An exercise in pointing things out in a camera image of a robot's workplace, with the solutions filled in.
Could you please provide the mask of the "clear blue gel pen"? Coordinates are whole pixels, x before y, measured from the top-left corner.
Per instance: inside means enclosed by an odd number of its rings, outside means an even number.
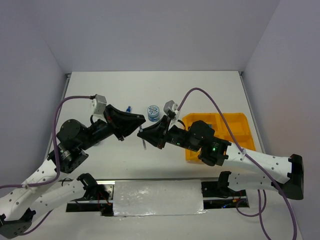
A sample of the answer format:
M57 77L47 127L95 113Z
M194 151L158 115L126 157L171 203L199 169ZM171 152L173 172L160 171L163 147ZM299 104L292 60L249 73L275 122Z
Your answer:
M141 125L139 126L139 132L140 133L143 132L143 128L142 128ZM143 149L147 150L146 142L145 142L145 140L143 138L142 138L142 145L143 145Z

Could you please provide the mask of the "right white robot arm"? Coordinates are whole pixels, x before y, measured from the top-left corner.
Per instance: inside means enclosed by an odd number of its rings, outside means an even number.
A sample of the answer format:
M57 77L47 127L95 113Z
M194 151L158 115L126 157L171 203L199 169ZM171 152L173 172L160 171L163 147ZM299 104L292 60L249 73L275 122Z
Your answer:
M235 167L249 171L248 174L222 171L217 190L223 196L253 189L277 191L291 200L304 198L304 166L300 155L281 157L242 148L216 137L214 129L202 120L182 129L171 125L165 116L139 131L137 136L158 149L172 144L198 153L198 159L211 167Z

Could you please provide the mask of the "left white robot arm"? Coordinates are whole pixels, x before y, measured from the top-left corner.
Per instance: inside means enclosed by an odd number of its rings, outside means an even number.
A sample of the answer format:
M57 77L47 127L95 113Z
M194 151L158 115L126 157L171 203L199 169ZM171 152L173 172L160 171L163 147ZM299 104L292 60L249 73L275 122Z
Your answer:
M110 193L89 173L83 173L62 187L50 191L55 182L71 174L87 158L86 150L114 135L123 141L146 121L141 114L128 113L107 105L102 119L89 127L78 120L63 123L57 138L58 152L50 152L42 165L21 188L0 199L0 234L7 239L28 234L32 222L72 200L107 200Z

